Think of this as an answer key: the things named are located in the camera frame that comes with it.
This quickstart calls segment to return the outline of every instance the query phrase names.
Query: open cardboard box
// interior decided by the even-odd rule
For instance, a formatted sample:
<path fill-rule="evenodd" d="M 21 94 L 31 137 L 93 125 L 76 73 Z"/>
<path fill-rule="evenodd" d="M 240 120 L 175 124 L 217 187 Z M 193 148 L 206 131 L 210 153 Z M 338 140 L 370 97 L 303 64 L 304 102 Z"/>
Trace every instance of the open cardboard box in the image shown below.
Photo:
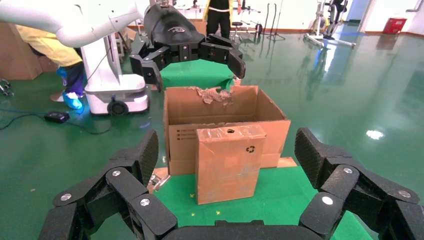
<path fill-rule="evenodd" d="M 163 108 L 165 146 L 171 175 L 194 174 L 197 129 L 259 124 L 266 132 L 261 168 L 277 167 L 291 121 L 258 86 L 215 89 L 169 87 Z"/>

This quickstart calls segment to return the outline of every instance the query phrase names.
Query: small cardboard box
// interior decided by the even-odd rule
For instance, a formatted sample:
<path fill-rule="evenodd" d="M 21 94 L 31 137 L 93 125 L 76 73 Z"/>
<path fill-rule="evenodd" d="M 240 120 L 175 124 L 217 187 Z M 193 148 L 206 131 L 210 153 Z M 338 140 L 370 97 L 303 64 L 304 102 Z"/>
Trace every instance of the small cardboard box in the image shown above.
<path fill-rule="evenodd" d="M 164 136 L 169 173 L 194 174 L 196 130 L 259 124 L 266 132 L 261 168 L 275 168 L 291 121 L 258 86 L 233 86 L 231 91 L 169 87 L 165 91 Z"/>
<path fill-rule="evenodd" d="M 198 204 L 252 197 L 267 134 L 260 125 L 198 129 Z"/>

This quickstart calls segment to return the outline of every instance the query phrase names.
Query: red box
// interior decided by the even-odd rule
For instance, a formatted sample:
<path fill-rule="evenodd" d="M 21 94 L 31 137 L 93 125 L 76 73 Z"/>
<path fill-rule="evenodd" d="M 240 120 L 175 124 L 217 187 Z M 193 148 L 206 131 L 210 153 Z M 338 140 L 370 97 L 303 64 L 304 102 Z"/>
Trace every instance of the red box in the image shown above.
<path fill-rule="evenodd" d="M 398 34 L 402 31 L 406 22 L 406 18 L 389 18 L 384 27 L 383 33 Z"/>

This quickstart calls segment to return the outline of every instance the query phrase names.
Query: cardboard box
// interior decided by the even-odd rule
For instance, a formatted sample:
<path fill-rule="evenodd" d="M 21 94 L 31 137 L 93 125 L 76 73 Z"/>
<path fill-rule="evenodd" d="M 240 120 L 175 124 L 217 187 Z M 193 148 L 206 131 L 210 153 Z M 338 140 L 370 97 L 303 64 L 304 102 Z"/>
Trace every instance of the cardboard box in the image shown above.
<path fill-rule="evenodd" d="M 43 72 L 38 57 L 22 40 L 15 25 L 0 22 L 0 46 L 0 77 L 33 80 Z"/>
<path fill-rule="evenodd" d="M 190 22 L 196 27 L 198 33 L 206 36 L 206 22 L 203 19 L 190 19 Z"/>
<path fill-rule="evenodd" d="M 252 197 L 266 138 L 260 125 L 198 129 L 198 204 Z"/>
<path fill-rule="evenodd" d="M 169 87 L 164 97 L 164 135 L 171 175 L 194 174 L 196 130 L 259 124 L 266 132 L 261 168 L 275 168 L 291 121 L 258 86 L 233 86 L 231 92 Z"/>

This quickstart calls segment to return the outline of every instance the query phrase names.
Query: robotic hand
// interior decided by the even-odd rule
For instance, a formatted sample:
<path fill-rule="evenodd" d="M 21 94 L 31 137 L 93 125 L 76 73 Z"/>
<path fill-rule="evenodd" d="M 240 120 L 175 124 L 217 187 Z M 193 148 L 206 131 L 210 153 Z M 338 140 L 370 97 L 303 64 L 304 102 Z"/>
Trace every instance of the robotic hand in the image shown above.
<path fill-rule="evenodd" d="M 56 34 L 79 48 L 144 19 L 149 0 L 0 0 L 0 21 Z"/>
<path fill-rule="evenodd" d="M 143 76 L 146 84 L 162 89 L 160 71 L 169 64 L 206 60 L 225 64 L 238 78 L 246 73 L 246 63 L 238 43 L 211 34 L 207 38 L 177 9 L 167 4 L 155 4 L 145 13 L 141 38 L 130 55 L 132 71 Z"/>

